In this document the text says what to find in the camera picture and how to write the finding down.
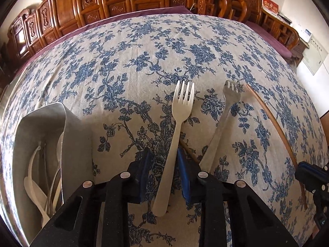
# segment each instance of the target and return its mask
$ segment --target tablecloth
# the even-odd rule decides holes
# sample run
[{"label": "tablecloth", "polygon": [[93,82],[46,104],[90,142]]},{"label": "tablecloth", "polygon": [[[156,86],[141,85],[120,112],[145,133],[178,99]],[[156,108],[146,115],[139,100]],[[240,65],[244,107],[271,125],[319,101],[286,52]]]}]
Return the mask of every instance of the tablecloth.
[{"label": "tablecloth", "polygon": [[[131,246],[197,246],[201,208],[186,205],[177,171],[168,213],[155,217],[151,206],[174,131],[171,101],[177,81],[195,83],[195,102],[181,137],[201,159],[224,108],[227,79],[242,95],[230,110],[212,173],[222,181],[246,181],[296,241],[305,242],[314,225],[312,196],[307,194],[304,210],[288,153],[244,85],[269,106],[297,161],[323,166],[328,152],[310,97],[280,55],[244,24],[183,14],[105,24],[65,40],[28,64],[0,131],[1,215],[11,231],[27,245],[12,187],[16,128],[27,113],[59,101],[92,130],[96,183],[125,171],[145,147],[155,153],[145,202],[129,206]],[[227,231],[230,245],[228,214]]]}]

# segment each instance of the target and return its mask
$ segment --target chopstick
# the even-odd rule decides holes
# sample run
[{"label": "chopstick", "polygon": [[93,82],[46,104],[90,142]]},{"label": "chopstick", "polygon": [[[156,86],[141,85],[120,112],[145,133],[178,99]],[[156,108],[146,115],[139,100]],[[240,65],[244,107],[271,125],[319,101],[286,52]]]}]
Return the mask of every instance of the chopstick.
[{"label": "chopstick", "polygon": [[196,155],[190,150],[188,145],[183,141],[183,139],[179,139],[179,144],[182,146],[183,149],[187,152],[187,154],[197,163],[199,164],[200,161],[197,159]]},{"label": "chopstick", "polygon": [[[284,143],[286,150],[289,153],[290,159],[292,161],[292,164],[295,168],[295,170],[298,169],[298,163],[296,160],[296,157],[290,147],[290,144],[285,136],[285,134],[283,133],[280,125],[278,124],[277,120],[275,119],[275,117],[273,116],[272,112],[269,110],[269,108],[266,106],[266,104],[264,103],[264,101],[262,101],[262,99],[259,97],[259,95],[252,89],[252,87],[249,84],[246,84],[247,89],[253,94],[253,96],[257,99],[258,103],[261,105],[261,107],[264,109],[266,115],[268,116],[268,118],[271,120],[272,124],[274,125],[276,131],[278,132],[282,142]],[[304,189],[304,185],[299,182],[300,184],[300,190],[302,192],[302,200],[303,200],[303,204],[304,204],[304,209],[307,209],[307,203],[306,203],[306,194],[305,194],[305,189]]]}]

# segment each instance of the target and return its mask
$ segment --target screw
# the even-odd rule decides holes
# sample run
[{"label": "screw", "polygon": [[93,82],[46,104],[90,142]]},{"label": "screw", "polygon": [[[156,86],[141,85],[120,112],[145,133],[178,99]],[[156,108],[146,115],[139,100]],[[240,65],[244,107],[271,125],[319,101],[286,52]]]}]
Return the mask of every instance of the screw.
[{"label": "screw", "polygon": [[89,180],[83,182],[83,184],[82,184],[82,186],[84,188],[90,188],[92,185],[93,185],[93,183],[91,181],[89,181]]},{"label": "screw", "polygon": [[207,178],[208,177],[208,173],[205,172],[205,171],[201,171],[201,172],[198,173],[198,176],[200,178]]},{"label": "screw", "polygon": [[239,188],[244,188],[246,186],[246,182],[242,181],[242,180],[239,180],[236,185],[239,187]]},{"label": "screw", "polygon": [[130,173],[129,173],[129,172],[122,172],[122,173],[120,174],[120,177],[121,177],[121,178],[129,178],[129,177],[130,177]]}]

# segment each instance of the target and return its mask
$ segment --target wooden chair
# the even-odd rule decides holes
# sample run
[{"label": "wooden chair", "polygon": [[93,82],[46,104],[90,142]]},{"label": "wooden chair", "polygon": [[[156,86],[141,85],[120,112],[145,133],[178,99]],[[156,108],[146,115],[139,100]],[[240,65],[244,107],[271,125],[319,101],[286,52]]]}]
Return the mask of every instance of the wooden chair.
[{"label": "wooden chair", "polygon": [[[239,4],[241,12],[237,12],[233,5]],[[246,22],[250,16],[250,9],[246,0],[187,0],[187,7],[192,8],[192,12],[199,15],[218,16]]]},{"label": "wooden chair", "polygon": [[[239,5],[242,11],[237,12],[235,5]],[[250,17],[250,7],[246,0],[232,0],[232,8],[229,14],[229,19],[245,23]]]},{"label": "wooden chair", "polygon": [[228,18],[232,0],[187,0],[187,7],[199,15]]}]

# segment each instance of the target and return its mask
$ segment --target table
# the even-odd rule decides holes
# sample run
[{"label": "table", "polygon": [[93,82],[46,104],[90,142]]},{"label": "table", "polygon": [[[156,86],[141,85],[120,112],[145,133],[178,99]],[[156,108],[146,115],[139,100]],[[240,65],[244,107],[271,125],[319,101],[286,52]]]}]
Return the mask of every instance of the table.
[{"label": "table", "polygon": [[[29,63],[9,99],[0,131],[1,215],[11,231],[27,245],[12,192],[15,130],[28,112],[60,101],[92,130],[96,183],[126,170],[144,147],[156,154],[146,201],[129,206],[131,245],[197,246],[201,209],[186,206],[177,172],[165,217],[152,214],[152,200],[174,131],[171,101],[177,80],[195,83],[195,103],[181,137],[201,159],[224,108],[227,79],[243,93],[231,108],[213,174],[222,181],[246,181],[297,242],[305,242],[313,229],[312,195],[307,194],[305,211],[288,153],[244,85],[267,103],[297,161],[323,166],[328,153],[310,97],[279,54],[244,24],[183,14],[102,25]],[[227,230],[230,243],[229,225]]]}]

